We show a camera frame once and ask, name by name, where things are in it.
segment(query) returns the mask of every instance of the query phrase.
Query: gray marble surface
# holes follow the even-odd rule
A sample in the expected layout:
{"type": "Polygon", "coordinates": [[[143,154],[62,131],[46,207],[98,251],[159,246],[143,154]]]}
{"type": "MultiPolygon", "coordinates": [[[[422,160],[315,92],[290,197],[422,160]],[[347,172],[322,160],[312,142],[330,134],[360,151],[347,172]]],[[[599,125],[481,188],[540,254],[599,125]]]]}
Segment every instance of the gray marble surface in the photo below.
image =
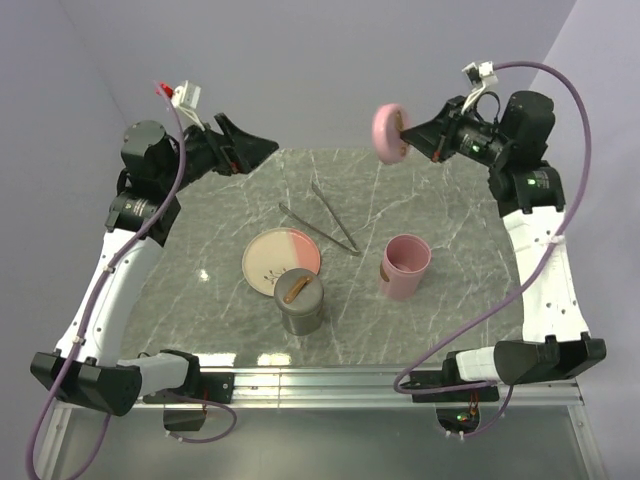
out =
{"type": "MultiPolygon", "coordinates": [[[[209,174],[179,195],[182,212],[134,308],[123,356],[175,348],[239,367],[407,363],[517,285],[486,178],[484,167],[463,158],[435,165],[413,154],[390,167],[368,149],[281,150],[249,176],[209,174]],[[344,239],[311,180],[363,255],[307,231],[322,253],[327,320],[298,338],[282,328],[273,299],[244,280],[241,259],[260,232],[300,227],[280,212],[280,201],[344,239]],[[399,303],[378,293],[378,272],[386,243],[401,233],[424,238],[433,259],[415,296],[399,303]]],[[[521,324],[516,302],[432,360],[519,338],[521,324]]]]}

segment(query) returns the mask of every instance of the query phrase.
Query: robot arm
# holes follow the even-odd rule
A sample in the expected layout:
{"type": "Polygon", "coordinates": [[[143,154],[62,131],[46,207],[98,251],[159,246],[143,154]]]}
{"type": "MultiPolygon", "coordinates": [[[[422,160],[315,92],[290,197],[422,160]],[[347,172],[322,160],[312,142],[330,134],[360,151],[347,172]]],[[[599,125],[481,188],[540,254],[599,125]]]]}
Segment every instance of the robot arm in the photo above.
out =
{"type": "Polygon", "coordinates": [[[564,235],[565,215],[558,172],[542,156],[555,123],[553,101],[531,91],[514,93],[498,122],[485,121],[475,105],[497,82],[492,65],[463,70],[472,85],[468,97],[447,101],[431,121],[400,132],[401,139],[433,162],[462,154],[489,168],[489,189],[516,254],[521,283],[553,249],[540,276],[523,294],[522,340],[451,352],[443,365],[445,384],[484,380],[508,385],[573,378],[604,359],[601,339],[591,339],[575,291],[564,235]]]}
{"type": "Polygon", "coordinates": [[[533,273],[549,243],[556,247],[538,279],[523,294],[522,342],[503,341],[456,354],[461,380],[510,385],[560,380],[573,378],[595,363],[588,354],[590,349],[592,355],[599,351],[594,342],[600,341],[590,340],[580,311],[565,238],[553,236],[563,219],[564,212],[554,207],[537,207],[530,214],[518,210],[503,218],[521,283],[533,273]]]}
{"type": "MultiPolygon", "coordinates": [[[[191,106],[184,111],[197,118],[193,89],[197,88],[199,95],[199,87],[191,85],[189,89],[188,83],[184,85],[182,89],[176,88],[175,103],[183,110],[191,106]]],[[[186,129],[187,164],[180,189],[210,171],[225,176],[248,174],[278,149],[278,144],[271,140],[243,132],[222,113],[215,119],[222,134],[199,119],[186,129]]],[[[163,350],[152,357],[120,360],[122,337],[131,311],[180,212],[177,199],[171,201],[146,236],[137,240],[113,268],[109,266],[114,254],[167,198],[178,171],[176,143],[162,125],[153,121],[139,122],[125,132],[121,152],[125,169],[117,182],[117,196],[105,222],[102,252],[87,293],[54,352],[37,353],[31,363],[32,374],[50,389],[72,348],[80,343],[79,353],[57,392],[60,400],[121,416],[142,395],[173,389],[194,396],[200,388],[199,361],[189,353],[163,350]],[[91,312],[85,338],[78,338],[80,318],[105,269],[110,275],[91,312]]]]}

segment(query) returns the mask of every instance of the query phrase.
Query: round plate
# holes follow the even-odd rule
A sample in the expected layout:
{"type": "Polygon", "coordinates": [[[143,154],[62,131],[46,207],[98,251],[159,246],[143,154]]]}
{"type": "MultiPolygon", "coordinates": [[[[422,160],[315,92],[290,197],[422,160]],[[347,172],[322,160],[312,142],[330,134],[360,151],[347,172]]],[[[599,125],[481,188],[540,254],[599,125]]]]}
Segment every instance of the round plate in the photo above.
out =
{"type": "Polygon", "coordinates": [[[400,132],[409,128],[409,116],[397,103],[381,106],[373,116],[373,146],[382,163],[398,163],[405,159],[409,145],[400,132]]]}
{"type": "Polygon", "coordinates": [[[320,250],[308,235],[295,228],[274,228],[251,240],[242,257],[242,273],[249,285],[273,296],[280,275],[292,268],[320,271],[320,250]]]}

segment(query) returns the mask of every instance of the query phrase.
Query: plate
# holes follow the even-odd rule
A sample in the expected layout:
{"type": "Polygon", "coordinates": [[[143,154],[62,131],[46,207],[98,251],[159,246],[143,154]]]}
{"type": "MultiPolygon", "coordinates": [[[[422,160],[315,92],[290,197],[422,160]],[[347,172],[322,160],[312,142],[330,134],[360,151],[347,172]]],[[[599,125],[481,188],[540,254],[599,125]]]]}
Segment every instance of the plate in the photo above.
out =
{"type": "Polygon", "coordinates": [[[320,271],[320,250],[295,228],[274,228],[251,240],[242,257],[242,273],[253,288],[273,297],[280,275],[292,268],[320,271]]]}

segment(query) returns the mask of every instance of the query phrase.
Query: brown band on cup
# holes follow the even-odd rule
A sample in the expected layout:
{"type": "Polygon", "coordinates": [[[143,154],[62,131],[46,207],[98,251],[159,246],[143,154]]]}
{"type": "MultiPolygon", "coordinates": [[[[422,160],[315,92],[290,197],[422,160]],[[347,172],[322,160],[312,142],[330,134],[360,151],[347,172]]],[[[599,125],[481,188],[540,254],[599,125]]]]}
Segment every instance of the brown band on cup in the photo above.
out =
{"type": "Polygon", "coordinates": [[[387,275],[387,272],[384,271],[382,262],[380,262],[380,278],[382,278],[382,280],[384,280],[385,282],[389,281],[389,276],[387,275]]]}
{"type": "Polygon", "coordinates": [[[305,285],[311,283],[311,280],[313,280],[310,276],[306,275],[304,277],[300,277],[296,283],[293,284],[293,286],[291,287],[291,289],[287,292],[287,294],[284,296],[284,303],[291,303],[293,302],[296,297],[298,296],[298,294],[300,293],[300,291],[304,288],[305,285]]]}

